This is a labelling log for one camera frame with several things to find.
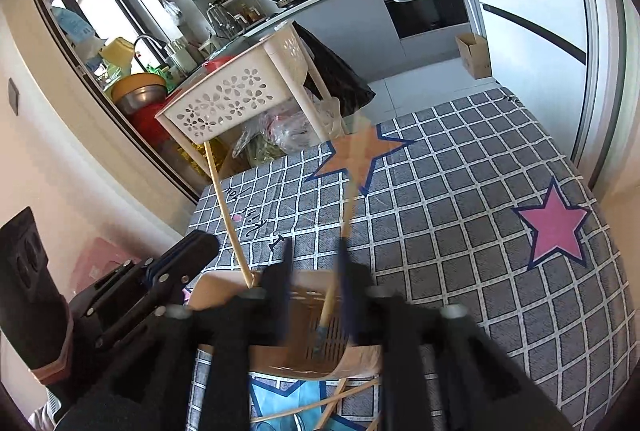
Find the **white plastic utensil holder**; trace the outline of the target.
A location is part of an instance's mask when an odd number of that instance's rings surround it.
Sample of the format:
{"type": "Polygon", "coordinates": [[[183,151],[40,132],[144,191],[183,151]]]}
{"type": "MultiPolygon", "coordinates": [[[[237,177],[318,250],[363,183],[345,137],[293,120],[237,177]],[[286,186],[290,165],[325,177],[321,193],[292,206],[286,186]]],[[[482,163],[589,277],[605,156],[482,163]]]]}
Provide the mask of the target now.
{"type": "MultiPolygon", "coordinates": [[[[340,297],[323,347],[312,355],[326,289],[332,272],[299,269],[293,272],[288,334],[278,347],[250,347],[250,372],[296,380],[364,378],[382,366],[382,349],[351,344],[338,318],[340,297]]],[[[218,307],[247,290],[239,271],[209,271],[198,278],[188,301],[194,310],[218,307]]]]}

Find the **orange paper star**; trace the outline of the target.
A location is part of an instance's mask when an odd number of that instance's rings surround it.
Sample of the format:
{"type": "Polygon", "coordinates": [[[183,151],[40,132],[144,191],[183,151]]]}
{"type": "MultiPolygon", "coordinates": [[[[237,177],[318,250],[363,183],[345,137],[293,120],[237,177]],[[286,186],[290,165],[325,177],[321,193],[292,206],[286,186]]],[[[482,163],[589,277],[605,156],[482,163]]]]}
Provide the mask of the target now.
{"type": "Polygon", "coordinates": [[[343,135],[326,143],[329,156],[306,180],[319,180],[334,174],[346,174],[354,180],[363,197],[369,195],[375,165],[412,144],[414,139],[384,135],[382,125],[369,125],[354,134],[343,135]]]}

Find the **white refrigerator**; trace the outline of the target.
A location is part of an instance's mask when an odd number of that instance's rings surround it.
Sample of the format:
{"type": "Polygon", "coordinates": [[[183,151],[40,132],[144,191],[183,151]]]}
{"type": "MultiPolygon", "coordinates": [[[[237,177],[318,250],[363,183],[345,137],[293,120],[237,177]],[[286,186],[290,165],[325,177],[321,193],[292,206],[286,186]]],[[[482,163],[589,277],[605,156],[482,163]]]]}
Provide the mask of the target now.
{"type": "Polygon", "coordinates": [[[492,75],[571,154],[586,93],[584,0],[479,0],[492,75]]]}

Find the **grey checked tablecloth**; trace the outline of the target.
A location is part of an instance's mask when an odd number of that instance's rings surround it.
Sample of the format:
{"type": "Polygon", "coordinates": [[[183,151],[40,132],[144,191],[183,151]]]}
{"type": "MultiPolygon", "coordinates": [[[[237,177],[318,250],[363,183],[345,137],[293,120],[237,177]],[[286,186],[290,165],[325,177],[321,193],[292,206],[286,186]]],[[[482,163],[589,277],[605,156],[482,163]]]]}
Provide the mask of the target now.
{"type": "MultiPolygon", "coordinates": [[[[378,125],[414,140],[375,161],[350,252],[409,303],[462,304],[574,430],[597,430],[637,364],[634,302],[620,250],[586,180],[504,87],[378,125]],[[540,232],[515,209],[542,206],[551,182],[580,206],[579,261],[534,261],[540,232]]],[[[330,269],[347,177],[311,177],[328,144],[222,182],[252,269],[294,238],[296,269],[330,269]]]]}

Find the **beige perforated storage rack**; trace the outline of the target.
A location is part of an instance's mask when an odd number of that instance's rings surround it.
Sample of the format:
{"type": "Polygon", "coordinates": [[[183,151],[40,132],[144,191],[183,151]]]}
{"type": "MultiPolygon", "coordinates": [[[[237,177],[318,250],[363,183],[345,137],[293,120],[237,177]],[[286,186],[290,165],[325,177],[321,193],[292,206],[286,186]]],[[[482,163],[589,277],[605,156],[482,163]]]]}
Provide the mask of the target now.
{"type": "Polygon", "coordinates": [[[292,22],[204,76],[168,103],[155,116],[193,161],[208,174],[208,159],[196,149],[272,107],[294,99],[322,143],[345,133],[345,123],[329,128],[319,105],[305,90],[310,78],[323,102],[337,104],[292,22]]]}

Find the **pink plastic stool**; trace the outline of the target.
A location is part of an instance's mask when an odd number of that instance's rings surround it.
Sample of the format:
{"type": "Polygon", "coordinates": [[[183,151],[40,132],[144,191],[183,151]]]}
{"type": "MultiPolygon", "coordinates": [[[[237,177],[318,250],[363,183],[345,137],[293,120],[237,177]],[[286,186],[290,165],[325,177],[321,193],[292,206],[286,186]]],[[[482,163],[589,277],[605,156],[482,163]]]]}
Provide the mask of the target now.
{"type": "Polygon", "coordinates": [[[72,273],[70,287],[73,295],[77,295],[127,261],[138,263],[140,259],[103,238],[96,237],[89,241],[82,249],[72,273]]]}

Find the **steel mixing bowl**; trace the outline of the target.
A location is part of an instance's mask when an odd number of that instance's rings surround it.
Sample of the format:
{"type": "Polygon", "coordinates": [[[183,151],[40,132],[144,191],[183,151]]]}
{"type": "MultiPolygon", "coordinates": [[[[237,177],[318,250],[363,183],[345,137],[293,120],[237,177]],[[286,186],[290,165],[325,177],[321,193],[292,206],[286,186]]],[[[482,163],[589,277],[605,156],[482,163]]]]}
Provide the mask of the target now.
{"type": "Polygon", "coordinates": [[[156,73],[130,74],[112,87],[111,98],[115,106],[127,116],[140,109],[163,102],[167,96],[166,82],[156,73]]]}

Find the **red plastic bucket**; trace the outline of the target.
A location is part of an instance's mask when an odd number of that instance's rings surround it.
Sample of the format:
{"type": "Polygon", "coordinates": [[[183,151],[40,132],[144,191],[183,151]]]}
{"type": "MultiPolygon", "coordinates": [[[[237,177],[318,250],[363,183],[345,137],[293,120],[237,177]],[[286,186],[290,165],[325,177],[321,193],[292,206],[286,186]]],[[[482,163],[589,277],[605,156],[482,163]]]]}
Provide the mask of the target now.
{"type": "Polygon", "coordinates": [[[155,119],[163,107],[161,102],[157,102],[139,109],[129,117],[132,126],[151,146],[160,145],[170,139],[170,134],[155,119]]]}

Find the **black garbage bag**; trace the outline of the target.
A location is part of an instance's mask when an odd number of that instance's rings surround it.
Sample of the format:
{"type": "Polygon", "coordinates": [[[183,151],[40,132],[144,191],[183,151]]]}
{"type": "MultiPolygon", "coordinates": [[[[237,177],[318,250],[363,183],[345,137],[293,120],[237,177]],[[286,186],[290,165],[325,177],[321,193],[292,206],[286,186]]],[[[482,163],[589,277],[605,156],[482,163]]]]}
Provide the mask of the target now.
{"type": "Polygon", "coordinates": [[[375,98],[375,91],[352,70],[344,59],[318,40],[297,21],[292,23],[296,33],[312,57],[329,93],[340,101],[341,116],[351,116],[375,98]]]}

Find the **wooden chopstick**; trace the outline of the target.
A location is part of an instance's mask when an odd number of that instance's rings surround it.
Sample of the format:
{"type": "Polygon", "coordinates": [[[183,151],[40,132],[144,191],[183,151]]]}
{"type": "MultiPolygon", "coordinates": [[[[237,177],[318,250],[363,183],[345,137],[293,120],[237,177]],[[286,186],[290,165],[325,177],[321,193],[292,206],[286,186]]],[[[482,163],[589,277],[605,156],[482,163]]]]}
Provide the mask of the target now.
{"type": "MultiPolygon", "coordinates": [[[[359,192],[359,179],[361,169],[363,167],[364,153],[366,152],[366,134],[367,129],[370,128],[371,123],[367,117],[361,116],[357,113],[354,120],[354,131],[352,132],[352,139],[349,142],[349,151],[347,154],[346,169],[349,175],[349,183],[347,187],[347,197],[345,200],[345,206],[343,209],[343,221],[341,225],[341,238],[348,238],[352,229],[352,216],[355,211],[355,202],[359,192]]],[[[337,278],[338,268],[334,265],[334,271],[329,283],[328,289],[326,289],[326,296],[324,297],[322,304],[322,311],[318,321],[316,330],[316,337],[314,338],[314,347],[312,348],[311,357],[315,359],[321,352],[324,341],[326,341],[326,334],[329,330],[329,322],[331,320],[336,292],[338,287],[337,278]]]]}
{"type": "MultiPolygon", "coordinates": [[[[338,381],[338,384],[334,390],[334,395],[342,394],[345,391],[347,382],[348,382],[347,378],[342,378],[340,381],[338,381]]],[[[329,422],[331,416],[335,411],[336,405],[337,405],[337,401],[332,401],[326,404],[326,407],[324,407],[324,410],[322,411],[322,414],[319,420],[314,426],[314,429],[322,430],[326,426],[326,424],[329,422]]]]}
{"type": "Polygon", "coordinates": [[[229,212],[228,204],[226,203],[226,199],[224,199],[224,190],[222,189],[221,180],[219,178],[217,168],[215,165],[214,154],[212,151],[212,146],[210,146],[209,142],[204,143],[206,160],[208,164],[209,174],[212,178],[213,188],[217,197],[217,201],[219,204],[220,213],[222,219],[224,220],[224,227],[228,233],[230,243],[234,252],[235,260],[238,262],[243,279],[245,281],[246,287],[251,288],[254,286],[254,275],[250,270],[250,266],[248,266],[244,251],[241,247],[241,243],[238,237],[238,233],[235,230],[231,214],[229,212]]]}
{"type": "Polygon", "coordinates": [[[360,392],[366,391],[367,389],[373,388],[376,385],[380,385],[381,381],[382,381],[382,378],[377,377],[367,382],[363,382],[361,385],[356,385],[356,387],[353,387],[347,391],[344,391],[342,394],[337,394],[337,395],[333,394],[332,396],[326,397],[325,399],[320,399],[320,401],[299,406],[296,408],[290,408],[290,409],[287,409],[286,411],[279,411],[278,413],[275,413],[275,414],[256,416],[250,419],[250,422],[257,423],[257,422],[269,421],[273,419],[280,419],[286,416],[292,416],[298,413],[303,413],[304,411],[310,411],[311,409],[315,409],[321,406],[326,406],[326,404],[329,402],[332,402],[332,401],[338,402],[341,399],[344,399],[345,397],[354,396],[356,394],[359,394],[360,392]]]}

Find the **black built-in oven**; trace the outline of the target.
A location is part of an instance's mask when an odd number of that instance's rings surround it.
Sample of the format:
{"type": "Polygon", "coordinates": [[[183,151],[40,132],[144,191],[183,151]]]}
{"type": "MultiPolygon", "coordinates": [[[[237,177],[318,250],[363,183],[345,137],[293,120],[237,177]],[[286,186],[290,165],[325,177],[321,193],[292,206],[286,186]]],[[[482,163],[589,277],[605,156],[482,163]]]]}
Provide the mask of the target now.
{"type": "Polygon", "coordinates": [[[464,0],[383,1],[401,39],[469,21],[464,0]]]}

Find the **pink paper star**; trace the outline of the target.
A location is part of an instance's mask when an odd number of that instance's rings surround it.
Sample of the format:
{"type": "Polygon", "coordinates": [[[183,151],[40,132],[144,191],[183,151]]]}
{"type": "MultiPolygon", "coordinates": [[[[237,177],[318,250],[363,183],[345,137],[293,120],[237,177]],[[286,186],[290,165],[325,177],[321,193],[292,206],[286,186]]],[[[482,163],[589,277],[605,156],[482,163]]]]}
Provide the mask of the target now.
{"type": "Polygon", "coordinates": [[[514,206],[512,211],[532,231],[527,269],[534,269],[557,253],[581,266],[587,266],[578,232],[591,211],[578,204],[570,204],[555,178],[550,180],[541,204],[514,206]]]}

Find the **cardboard box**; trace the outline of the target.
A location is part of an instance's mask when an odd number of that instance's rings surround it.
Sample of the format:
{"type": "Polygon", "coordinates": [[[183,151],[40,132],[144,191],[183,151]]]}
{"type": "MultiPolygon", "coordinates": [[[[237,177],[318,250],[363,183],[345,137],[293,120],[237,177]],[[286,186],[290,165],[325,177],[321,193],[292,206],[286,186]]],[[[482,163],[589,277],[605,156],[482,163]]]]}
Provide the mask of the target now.
{"type": "Polygon", "coordinates": [[[456,37],[462,64],[475,79],[491,76],[491,64],[488,43],[485,38],[475,33],[463,33],[456,37]]]}

